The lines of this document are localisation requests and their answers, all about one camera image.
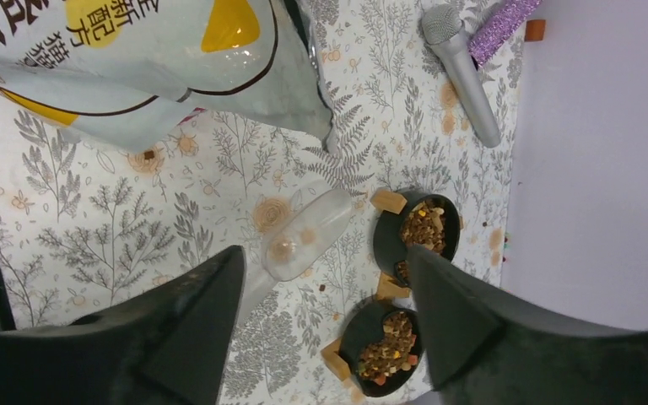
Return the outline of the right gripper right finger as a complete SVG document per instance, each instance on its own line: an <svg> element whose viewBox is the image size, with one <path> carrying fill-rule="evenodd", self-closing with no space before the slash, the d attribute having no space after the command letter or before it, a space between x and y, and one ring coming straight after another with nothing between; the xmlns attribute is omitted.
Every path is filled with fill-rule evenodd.
<svg viewBox="0 0 648 405"><path fill-rule="evenodd" d="M407 256L419 340L446 404L648 404L648 331L544 309L422 246Z"/></svg>

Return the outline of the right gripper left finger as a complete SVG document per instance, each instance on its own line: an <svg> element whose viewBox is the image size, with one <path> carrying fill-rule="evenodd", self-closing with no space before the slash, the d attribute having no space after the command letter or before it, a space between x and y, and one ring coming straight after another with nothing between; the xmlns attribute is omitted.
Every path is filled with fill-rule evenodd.
<svg viewBox="0 0 648 405"><path fill-rule="evenodd" d="M229 246L70 324L0 332L0 404L215 404L245 273Z"/></svg>

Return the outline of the clear plastic scoop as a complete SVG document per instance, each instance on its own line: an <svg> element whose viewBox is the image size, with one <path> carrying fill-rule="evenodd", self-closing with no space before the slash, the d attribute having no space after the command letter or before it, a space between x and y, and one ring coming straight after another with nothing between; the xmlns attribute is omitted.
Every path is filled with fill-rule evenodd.
<svg viewBox="0 0 648 405"><path fill-rule="evenodd" d="M237 324L251 313L277 284L298 278L346 230L352 197L343 189L309 186L291 198L262 197L242 227L246 277Z"/></svg>

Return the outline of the cat food bag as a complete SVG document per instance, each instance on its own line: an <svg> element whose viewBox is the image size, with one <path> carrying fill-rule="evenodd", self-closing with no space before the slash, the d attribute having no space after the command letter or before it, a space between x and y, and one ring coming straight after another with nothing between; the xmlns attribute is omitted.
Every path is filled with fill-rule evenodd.
<svg viewBox="0 0 648 405"><path fill-rule="evenodd" d="M200 110L336 150L304 1L0 1L0 95L134 152Z"/></svg>

